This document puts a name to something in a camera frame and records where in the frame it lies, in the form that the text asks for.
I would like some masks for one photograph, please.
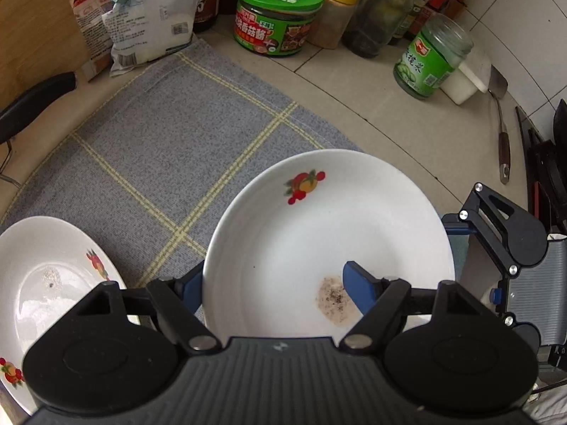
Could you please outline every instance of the silver screw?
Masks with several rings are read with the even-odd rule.
[[[189,346],[194,350],[210,350],[217,346],[217,341],[210,335],[197,335],[189,340]]]
[[[372,339],[366,334],[351,334],[345,337],[345,345],[353,350],[367,349],[372,345]]]

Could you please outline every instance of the yellow stripe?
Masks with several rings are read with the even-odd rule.
[[[112,99],[114,99],[114,97],[121,92],[121,90],[123,90],[125,87],[129,86],[135,79],[138,78],[138,76],[142,75],[143,73],[145,73],[149,68],[151,68],[152,66],[154,66],[155,64],[157,64],[157,62],[154,62],[153,64],[149,65],[148,67],[142,69],[140,71],[140,73],[138,73],[138,75],[134,76],[134,78],[132,78],[131,80],[129,80],[126,84],[122,85],[120,87],[120,89],[118,91],[116,91],[113,95],[111,95],[108,99],[106,99],[99,107],[96,108],[96,110],[94,112],[92,112],[89,116],[87,116],[87,118],[85,118],[80,124],[79,126],[77,126],[75,129],[72,130],[72,132],[76,132],[80,129],[81,126],[83,126],[87,121],[89,121],[96,112],[98,112],[102,107],[104,107],[107,103],[109,103]],[[24,184],[22,184],[22,187],[19,188],[19,190],[16,192],[15,196],[12,199],[12,202],[10,203],[10,205],[8,206],[8,209],[6,210],[6,212],[4,213],[4,215],[2,216],[2,219],[0,220],[0,224],[3,224],[4,221],[6,220],[8,214],[11,212],[13,205],[16,203],[16,201],[18,200],[18,198],[20,198],[20,195],[22,194],[23,190],[27,187],[27,185],[29,184],[30,180],[33,179],[33,177],[38,174],[38,171],[43,167],[43,165],[53,156],[53,154],[60,149],[60,147],[67,142],[67,139],[70,137],[70,134],[66,135],[65,138],[59,142],[59,145],[56,146],[53,150],[51,150],[48,155],[43,159],[43,161],[41,163],[39,163],[39,166],[35,168],[35,170],[29,175],[29,177],[26,179],[26,181],[24,182]]]
[[[118,173],[118,171],[115,170],[115,168],[113,168],[100,154],[98,154],[97,151],[89,145],[89,143],[87,143],[74,131],[70,134],[70,136],[77,141],[84,151],[87,152],[100,165],[100,167],[118,183],[118,185],[120,185],[139,204],[141,204],[151,216],[155,217],[170,232],[175,233],[179,229],[173,220],[167,217],[165,213],[144,197],[144,195],[141,194],[129,181],[124,179],[124,177],[121,176],[120,173]],[[205,257],[206,249],[193,238],[188,235],[183,235],[181,240],[192,248],[198,255]]]
[[[173,253],[177,245],[179,244],[179,234],[182,232],[187,234],[195,222],[200,218],[200,216],[209,207],[215,197],[220,193],[220,191],[230,182],[233,176],[238,172],[238,170],[248,161],[248,159],[254,154],[254,152],[262,145],[263,142],[275,131],[275,129],[296,109],[296,102],[292,102],[288,105],[279,115],[277,115],[270,123],[256,136],[256,138],[250,142],[246,149],[240,154],[238,158],[229,166],[220,179],[209,188],[209,191],[203,196],[197,203],[195,208],[189,213],[185,218],[183,223],[179,226],[179,230],[174,233],[174,235],[165,244],[163,249],[151,262],[146,272],[136,283],[136,287],[141,287],[147,284],[158,272],[158,270],[163,266],[165,261]]]
[[[265,110],[266,112],[270,113],[273,117],[277,116],[277,114],[279,112],[277,112],[276,110],[272,109],[270,106],[264,104],[262,101],[260,101],[258,98],[252,96],[251,94],[249,94],[248,92],[246,92],[244,89],[239,88],[238,86],[229,83],[228,81],[226,81],[225,79],[222,79],[221,77],[219,77],[218,75],[215,75],[212,72],[209,72],[206,68],[200,66],[199,64],[195,63],[194,61],[192,61],[191,59],[189,59],[187,56],[185,56],[185,54],[183,54],[182,52],[178,52],[177,56],[184,61],[186,64],[188,64],[189,66],[193,67],[195,70],[197,70],[198,72],[202,73],[203,75],[205,75],[206,77],[210,78],[213,81],[216,81],[217,83],[226,86],[227,88],[229,88],[231,91],[235,92],[236,94],[244,97],[246,100],[250,101],[251,103],[253,103],[254,105],[260,107],[260,109]],[[305,140],[307,140],[307,142],[309,142],[311,145],[313,145],[315,148],[317,149],[323,149],[325,147],[323,147],[315,138],[313,138],[307,131],[305,131],[304,129],[302,129],[301,127],[297,126],[295,123],[293,123],[292,121],[286,119],[283,121],[283,123],[287,126],[289,126],[291,129],[293,129],[295,132],[297,132],[297,134],[299,134],[301,137],[303,137]]]

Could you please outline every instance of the black cable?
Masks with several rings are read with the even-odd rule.
[[[557,388],[558,386],[563,386],[563,385],[567,385],[567,379],[562,380],[561,382],[557,382],[556,384],[551,384],[548,386],[543,386],[541,388],[537,388],[535,390],[532,390],[532,395],[536,395],[538,393],[543,393],[546,392],[548,390],[553,390],[554,388]]]

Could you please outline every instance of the brown food residue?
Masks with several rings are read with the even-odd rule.
[[[356,319],[358,310],[345,291],[340,277],[327,277],[317,294],[317,306],[336,326],[347,326]]]

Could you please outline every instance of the green label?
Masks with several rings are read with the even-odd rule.
[[[260,54],[270,56],[292,54],[305,44],[312,20],[287,22],[273,19],[255,14],[238,3],[234,38],[242,46]]]
[[[422,96],[431,96],[455,69],[419,32],[396,64],[402,80]]]

